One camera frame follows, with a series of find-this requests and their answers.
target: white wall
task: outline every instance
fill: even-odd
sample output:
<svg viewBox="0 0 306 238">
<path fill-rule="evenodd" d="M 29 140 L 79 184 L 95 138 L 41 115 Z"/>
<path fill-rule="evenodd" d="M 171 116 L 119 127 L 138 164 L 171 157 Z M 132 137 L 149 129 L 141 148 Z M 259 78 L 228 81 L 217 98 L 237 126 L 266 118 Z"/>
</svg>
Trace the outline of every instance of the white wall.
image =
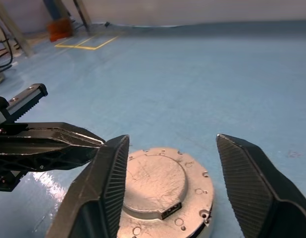
<svg viewBox="0 0 306 238">
<path fill-rule="evenodd" d="M 43 31 L 51 21 L 50 14 L 42 0 L 0 1 L 22 32 Z"/>
<path fill-rule="evenodd" d="M 144 26 L 306 19 L 306 0 L 83 0 L 94 23 Z M 77 19 L 73 0 L 63 0 Z"/>
</svg>

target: orange container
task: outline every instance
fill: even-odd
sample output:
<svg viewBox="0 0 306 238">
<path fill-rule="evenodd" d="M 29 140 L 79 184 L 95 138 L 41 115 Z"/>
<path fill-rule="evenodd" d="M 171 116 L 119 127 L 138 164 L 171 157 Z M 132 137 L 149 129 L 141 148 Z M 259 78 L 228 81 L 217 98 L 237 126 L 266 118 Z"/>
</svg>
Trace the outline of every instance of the orange container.
<svg viewBox="0 0 306 238">
<path fill-rule="evenodd" d="M 59 39 L 73 35 L 73 28 L 69 18 L 61 18 L 47 25 L 50 34 L 50 41 L 54 42 Z"/>
</svg>

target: round metal disc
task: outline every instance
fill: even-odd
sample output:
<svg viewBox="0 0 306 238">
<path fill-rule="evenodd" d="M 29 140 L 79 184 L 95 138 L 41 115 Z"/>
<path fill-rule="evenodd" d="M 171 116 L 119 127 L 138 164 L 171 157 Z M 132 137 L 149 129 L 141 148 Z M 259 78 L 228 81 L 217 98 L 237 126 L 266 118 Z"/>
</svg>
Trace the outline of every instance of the round metal disc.
<svg viewBox="0 0 306 238">
<path fill-rule="evenodd" d="M 118 238 L 207 238 L 214 191 L 194 158 L 172 148 L 129 155 Z"/>
</svg>

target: black cable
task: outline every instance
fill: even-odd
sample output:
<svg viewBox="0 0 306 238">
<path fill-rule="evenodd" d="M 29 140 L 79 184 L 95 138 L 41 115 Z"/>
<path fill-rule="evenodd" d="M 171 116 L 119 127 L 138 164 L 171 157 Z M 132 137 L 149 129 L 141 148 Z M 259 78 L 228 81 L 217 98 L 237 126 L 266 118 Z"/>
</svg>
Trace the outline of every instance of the black cable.
<svg viewBox="0 0 306 238">
<path fill-rule="evenodd" d="M 3 41 L 0 41 L 0 42 L 1 42 L 1 43 L 6 42 L 6 44 L 8 45 L 9 52 L 10 52 L 10 60 L 9 60 L 9 62 L 6 63 L 6 64 L 4 64 L 4 65 L 0 65 L 0 68 L 3 68 L 2 70 L 0 70 L 0 73 L 1 73 L 1 72 L 3 72 L 3 71 L 5 71 L 5 70 L 7 70 L 7 69 L 9 69 L 9 68 L 12 67 L 11 63 L 12 63 L 12 61 L 13 61 L 13 53 L 12 53 L 11 45 L 10 45 L 10 43 L 9 43 L 9 39 L 8 39 L 8 37 L 7 37 L 6 33 L 5 33 L 5 31 L 3 30 L 3 28 L 2 28 L 1 26 L 0 26 L 0 30 L 2 31 L 3 36 L 4 36 L 4 40 L 3 40 Z"/>
<path fill-rule="evenodd" d="M 20 46 L 19 46 L 18 43 L 15 43 L 15 44 L 13 45 L 13 47 L 15 47 L 16 50 L 19 50 L 19 49 L 20 49 Z M 2 56 L 4 56 L 4 55 L 8 54 L 8 53 L 9 53 L 8 51 L 7 51 L 7 52 L 4 52 L 2 55 L 0 55 L 0 58 L 1 58 Z"/>
</svg>

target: blue epoxy floor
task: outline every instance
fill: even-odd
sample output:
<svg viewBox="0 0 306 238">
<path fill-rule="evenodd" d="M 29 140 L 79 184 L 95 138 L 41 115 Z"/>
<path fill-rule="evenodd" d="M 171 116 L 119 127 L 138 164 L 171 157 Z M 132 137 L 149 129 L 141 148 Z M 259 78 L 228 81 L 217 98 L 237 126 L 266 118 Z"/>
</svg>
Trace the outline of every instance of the blue epoxy floor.
<svg viewBox="0 0 306 238">
<path fill-rule="evenodd" d="M 259 145 L 306 196 L 306 22 L 113 30 L 125 34 L 95 51 L 36 46 L 35 56 L 5 73 L 0 96 L 44 83 L 49 96 L 20 121 L 65 121 L 104 139 L 127 133 L 131 151 L 169 146 L 191 154 L 214 183 L 213 238 L 242 237 L 219 132 Z M 0 238 L 44 237 L 79 171 L 28 174 L 13 193 L 0 193 Z"/>
</svg>

